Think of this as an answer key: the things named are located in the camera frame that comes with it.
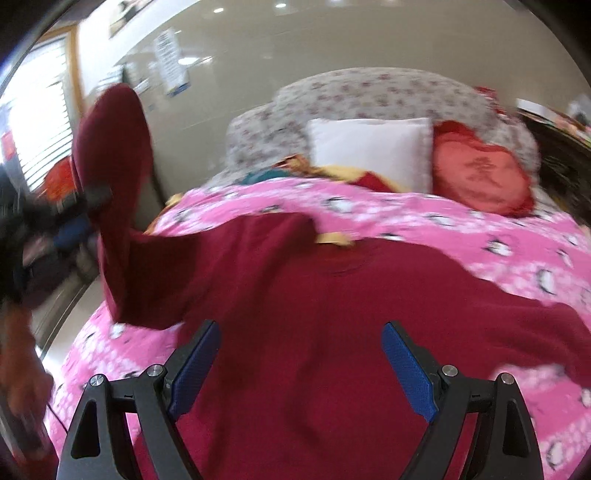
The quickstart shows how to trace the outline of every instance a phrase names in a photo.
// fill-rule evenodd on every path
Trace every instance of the metal screw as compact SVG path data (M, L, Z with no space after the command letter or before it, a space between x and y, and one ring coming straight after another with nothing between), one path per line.
M446 377L455 377L457 375L457 368L453 365L443 365L441 370Z
M148 367L148 376L149 377L157 377L164 371L164 367L162 365L150 365Z
M501 374L501 380L506 385L512 385L515 383L515 377L507 373Z
M105 377L103 377L102 375L94 375L93 377L90 378L90 384L93 387L98 387L104 381L105 381Z

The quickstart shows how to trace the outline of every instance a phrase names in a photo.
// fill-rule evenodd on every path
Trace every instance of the red pillow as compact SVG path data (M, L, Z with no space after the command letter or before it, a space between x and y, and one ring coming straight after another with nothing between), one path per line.
M434 129L433 192L474 210L507 216L534 208L530 178L510 150L487 145L465 125Z

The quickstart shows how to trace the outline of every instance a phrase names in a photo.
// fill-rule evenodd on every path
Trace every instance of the white pillow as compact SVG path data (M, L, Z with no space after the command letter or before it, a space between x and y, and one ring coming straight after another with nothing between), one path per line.
M371 170L412 192L431 193L433 124L409 120L325 120L307 124L311 162Z

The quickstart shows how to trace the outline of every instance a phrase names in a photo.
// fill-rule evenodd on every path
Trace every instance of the teal cloth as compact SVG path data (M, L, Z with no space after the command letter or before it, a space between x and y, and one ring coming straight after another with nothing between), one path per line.
M265 180L278 179L281 177L292 177L293 175L280 168L270 168L269 170L260 170L253 173L249 173L244 177L239 185L254 185Z

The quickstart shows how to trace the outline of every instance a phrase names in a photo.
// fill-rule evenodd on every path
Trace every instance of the wooden window frame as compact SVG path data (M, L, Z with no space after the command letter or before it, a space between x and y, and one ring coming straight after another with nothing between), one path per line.
M78 119L82 118L85 112L84 97L82 95L82 82L80 80L80 67L78 60L78 25L67 25L65 27L54 28L45 33L38 41L41 44L57 37L66 39L66 65L68 75L72 84L72 94L74 106Z

